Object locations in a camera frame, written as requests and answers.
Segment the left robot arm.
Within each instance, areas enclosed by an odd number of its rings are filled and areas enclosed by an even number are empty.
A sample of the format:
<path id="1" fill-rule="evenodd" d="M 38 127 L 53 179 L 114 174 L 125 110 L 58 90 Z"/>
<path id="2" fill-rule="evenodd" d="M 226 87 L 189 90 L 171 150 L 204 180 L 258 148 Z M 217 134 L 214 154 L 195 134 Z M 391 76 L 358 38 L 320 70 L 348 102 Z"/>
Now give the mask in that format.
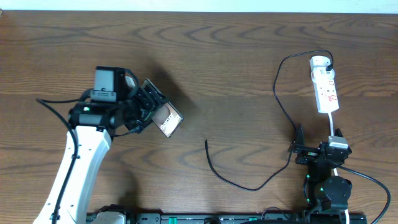
<path id="1" fill-rule="evenodd" d="M 118 99 L 118 89 L 93 89 L 76 101 L 68 119 L 65 153 L 50 194 L 35 223 L 131 223 L 126 210 L 105 208 L 87 213 L 101 163 L 125 126 L 129 134 L 142 132 L 151 123 L 171 137 L 183 116 L 168 99 L 145 80 L 124 82 L 128 92 Z"/>

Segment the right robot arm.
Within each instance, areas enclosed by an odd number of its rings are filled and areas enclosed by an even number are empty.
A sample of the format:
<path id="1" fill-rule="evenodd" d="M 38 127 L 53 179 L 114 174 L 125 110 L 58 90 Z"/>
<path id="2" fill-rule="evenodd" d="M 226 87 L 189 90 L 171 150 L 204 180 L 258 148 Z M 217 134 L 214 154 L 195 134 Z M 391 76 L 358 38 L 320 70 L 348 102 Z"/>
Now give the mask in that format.
<path id="1" fill-rule="evenodd" d="M 352 183 L 338 175 L 336 168 L 345 163 L 352 153 L 347 140 L 337 129 L 318 147 L 305 144 L 303 127 L 298 126 L 289 152 L 296 153 L 296 164 L 305 165 L 308 174 L 303 183 L 303 193 L 308 208 L 302 212 L 307 223 L 350 223 L 348 199 Z"/>

